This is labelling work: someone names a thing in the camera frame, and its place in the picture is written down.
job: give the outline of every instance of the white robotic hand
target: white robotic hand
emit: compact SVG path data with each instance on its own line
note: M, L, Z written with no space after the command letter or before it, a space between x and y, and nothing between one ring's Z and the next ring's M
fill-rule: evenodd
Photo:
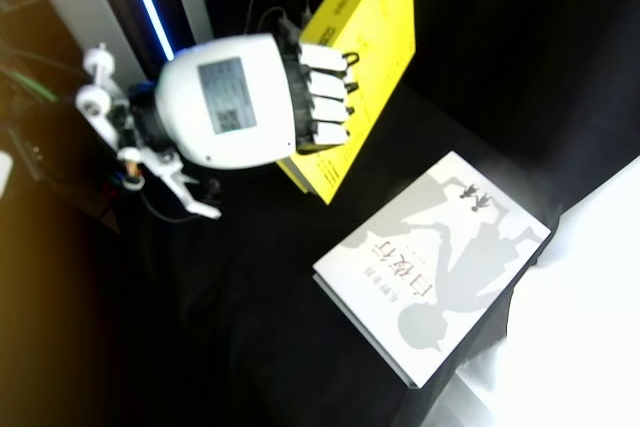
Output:
M157 84L127 97L101 45L85 55L93 84L80 89L76 107L125 165L126 188L142 189L144 164L188 212L216 219L220 210L187 189L197 181L182 173L181 156L241 169L346 143L342 124L353 112L346 101L357 89L351 67L358 60L310 44L283 54L270 34L230 37L180 52Z

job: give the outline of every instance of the green cable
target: green cable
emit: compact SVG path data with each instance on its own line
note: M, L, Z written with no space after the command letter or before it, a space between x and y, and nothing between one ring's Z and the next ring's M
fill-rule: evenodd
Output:
M8 74L25 87L40 95L43 99L48 100L49 102L56 102L58 100L58 96L47 89L40 82L37 82L27 77L26 75L21 74L20 72L16 72L15 70L10 70Z

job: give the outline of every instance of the robotic hand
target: robotic hand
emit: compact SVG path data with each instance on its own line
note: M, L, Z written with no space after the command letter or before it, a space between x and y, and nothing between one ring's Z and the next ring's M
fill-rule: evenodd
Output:
M144 186L140 165L160 178L191 213L211 219L220 210L193 198L181 156L212 169L242 169L342 145L346 100L358 85L355 53L298 44L281 53L270 34L229 37L180 52L155 85L125 95L111 76L104 45L86 52L93 83L76 107L117 154L125 188Z

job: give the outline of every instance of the black tablecloth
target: black tablecloth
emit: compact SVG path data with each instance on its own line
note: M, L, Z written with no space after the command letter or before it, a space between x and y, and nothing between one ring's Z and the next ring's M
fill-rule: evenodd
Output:
M316 260L451 150L554 228L559 207L530 177L403 86L328 207L273 165L220 173L220 221L172 225L138 207L124 230L147 268L175 286L205 404L221 425L418 426L459 362L504 335L511 288L412 391L312 280ZM171 213L162 189L147 196Z

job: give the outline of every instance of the yellow book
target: yellow book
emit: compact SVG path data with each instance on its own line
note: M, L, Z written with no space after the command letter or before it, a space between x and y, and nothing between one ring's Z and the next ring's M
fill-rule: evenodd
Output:
M346 145L278 162L304 192L333 199L415 52L413 0L324 0L301 36L302 42L357 52L360 89L349 95L355 113Z

